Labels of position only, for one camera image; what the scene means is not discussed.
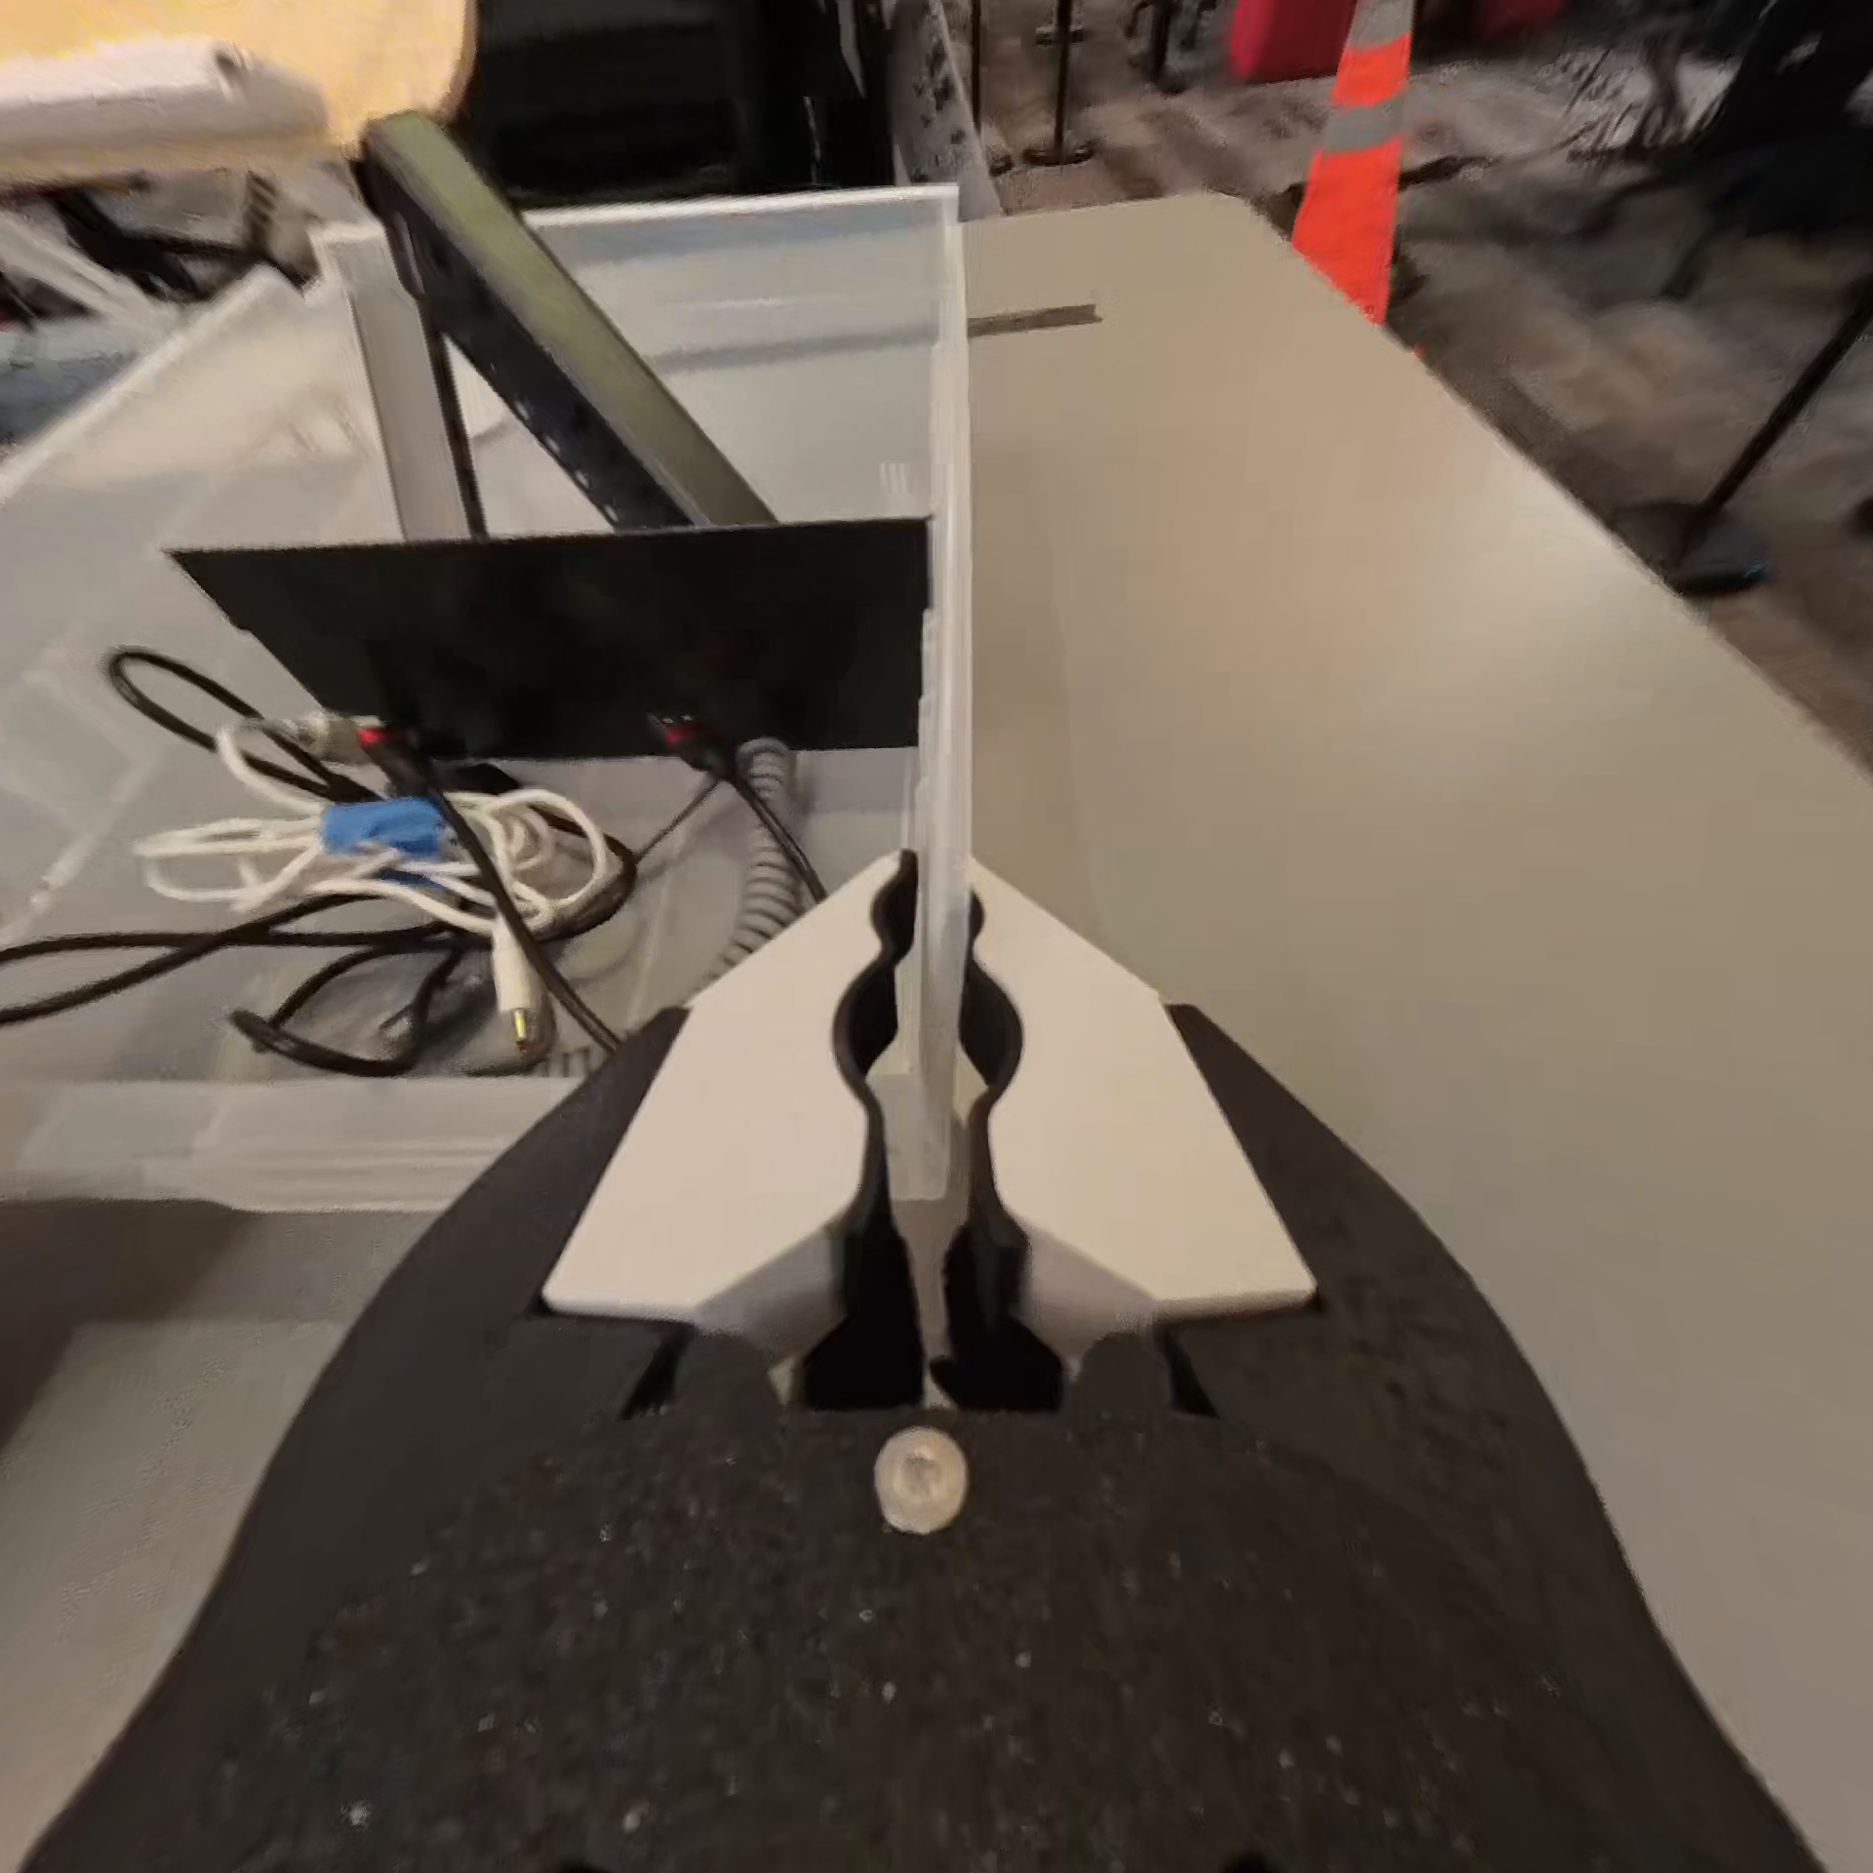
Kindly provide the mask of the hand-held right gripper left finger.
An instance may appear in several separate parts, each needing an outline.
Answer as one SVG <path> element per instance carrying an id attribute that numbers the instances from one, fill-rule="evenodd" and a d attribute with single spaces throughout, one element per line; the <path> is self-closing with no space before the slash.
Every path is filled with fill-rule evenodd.
<path id="1" fill-rule="evenodd" d="M 691 999 L 546 1279 L 552 1314 L 737 1339 L 802 1385 L 919 1385 L 889 1175 L 915 855 L 878 859 Z"/>

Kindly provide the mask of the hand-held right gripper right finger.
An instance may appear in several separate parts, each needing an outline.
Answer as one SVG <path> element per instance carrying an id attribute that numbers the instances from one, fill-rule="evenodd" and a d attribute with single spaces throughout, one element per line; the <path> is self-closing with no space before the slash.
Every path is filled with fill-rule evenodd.
<path id="1" fill-rule="evenodd" d="M 1110 1338 L 1311 1306 L 1317 1279 L 1158 991 L 981 863 L 971 884 L 950 1375 L 1058 1377 Z"/>

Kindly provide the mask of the clear plastic bin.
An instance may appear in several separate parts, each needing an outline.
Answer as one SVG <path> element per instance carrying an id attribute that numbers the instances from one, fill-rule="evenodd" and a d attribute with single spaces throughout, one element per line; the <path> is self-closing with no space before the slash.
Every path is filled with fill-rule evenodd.
<path id="1" fill-rule="evenodd" d="M 559 210 L 546 247 L 786 524 L 929 521 L 915 753 L 797 753 L 799 837 L 829 887 L 919 859 L 917 936 L 883 1093 L 915 1196 L 950 1162 L 971 889 L 968 348 L 954 194 L 900 191 Z M 143 887 L 134 845 L 262 812 L 206 753 L 109 690 L 147 646 L 269 715 L 311 708 L 169 560 L 195 547 L 344 547 L 404 534 L 344 274 L 373 231 L 325 236 L 296 294 L 254 274 L 4 456 L 4 945 L 218 924 Z M 311 953 L 223 953 L 103 1006 L 4 1029 L 4 1201 L 201 1201 L 233 1211 L 441 1211 L 565 1098 L 590 1060 L 464 1079 L 466 1024 L 405 1081 L 265 1064 L 223 1021 L 265 1011 Z"/>

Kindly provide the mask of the black tall USB hub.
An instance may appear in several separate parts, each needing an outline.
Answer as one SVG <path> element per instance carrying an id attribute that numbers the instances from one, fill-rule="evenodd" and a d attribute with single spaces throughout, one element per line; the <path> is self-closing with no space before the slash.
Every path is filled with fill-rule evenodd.
<path id="1" fill-rule="evenodd" d="M 438 123 L 418 113 L 373 121 L 363 185 L 414 303 L 472 537 L 485 534 L 485 511 L 450 353 L 614 533 L 776 526 L 716 439 Z"/>

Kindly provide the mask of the black divider panel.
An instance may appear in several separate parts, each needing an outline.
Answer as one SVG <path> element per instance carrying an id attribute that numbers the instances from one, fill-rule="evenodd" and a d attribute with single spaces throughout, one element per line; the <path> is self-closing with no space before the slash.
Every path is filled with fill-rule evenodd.
<path id="1" fill-rule="evenodd" d="M 926 519 L 170 560 L 317 706 L 446 760 L 642 760 L 660 722 L 797 753 L 917 736 Z"/>

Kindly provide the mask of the black stand leg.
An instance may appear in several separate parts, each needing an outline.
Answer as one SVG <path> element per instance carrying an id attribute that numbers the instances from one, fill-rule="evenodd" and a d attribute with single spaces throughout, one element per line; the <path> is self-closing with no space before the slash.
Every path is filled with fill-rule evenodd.
<path id="1" fill-rule="evenodd" d="M 1865 294 L 1839 328 L 1801 365 L 1760 426 L 1743 443 L 1717 483 L 1689 506 L 1666 553 L 1666 584 L 1682 597 L 1733 597 L 1767 582 L 1775 573 L 1760 533 L 1736 519 L 1732 506 L 1745 483 L 1813 409 L 1817 397 L 1842 370 L 1871 328 L 1871 299 Z"/>

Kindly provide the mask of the orange traffic cone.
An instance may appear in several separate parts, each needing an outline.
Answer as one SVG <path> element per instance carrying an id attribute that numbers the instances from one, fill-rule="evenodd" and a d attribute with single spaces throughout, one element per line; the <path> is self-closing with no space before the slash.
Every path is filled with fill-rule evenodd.
<path id="1" fill-rule="evenodd" d="M 1393 298 L 1414 2 L 1357 4 L 1290 246 L 1373 325 Z"/>

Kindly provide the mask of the wooden book stand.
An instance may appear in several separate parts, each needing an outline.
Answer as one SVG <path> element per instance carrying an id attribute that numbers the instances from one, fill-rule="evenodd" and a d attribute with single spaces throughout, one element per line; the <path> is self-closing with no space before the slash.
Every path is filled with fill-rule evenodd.
<path id="1" fill-rule="evenodd" d="M 4 188 L 335 166 L 359 150 L 376 119 L 456 113 L 474 65 L 477 14 L 464 2 L 7 2 L 4 65 L 83 59 L 142 41 L 214 41 L 317 91 L 322 123 L 84 130 L 66 149 L 4 150 Z"/>

